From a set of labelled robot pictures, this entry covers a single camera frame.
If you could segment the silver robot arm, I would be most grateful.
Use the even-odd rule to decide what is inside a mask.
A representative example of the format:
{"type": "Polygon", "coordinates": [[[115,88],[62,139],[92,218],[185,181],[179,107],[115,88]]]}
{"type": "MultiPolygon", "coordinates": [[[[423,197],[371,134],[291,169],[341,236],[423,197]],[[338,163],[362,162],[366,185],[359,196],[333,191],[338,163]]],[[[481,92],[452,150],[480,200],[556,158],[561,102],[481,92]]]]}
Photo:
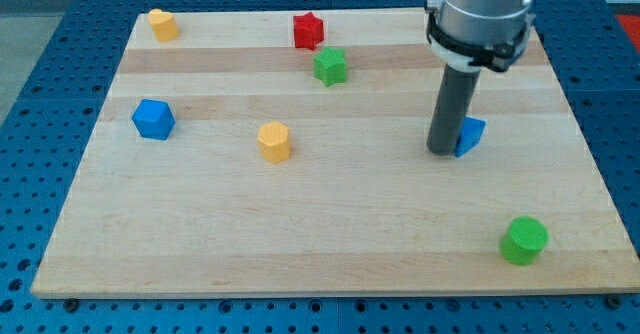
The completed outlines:
{"type": "Polygon", "coordinates": [[[505,72],[524,53],[533,0],[425,0],[432,52],[457,71],[505,72]]]}

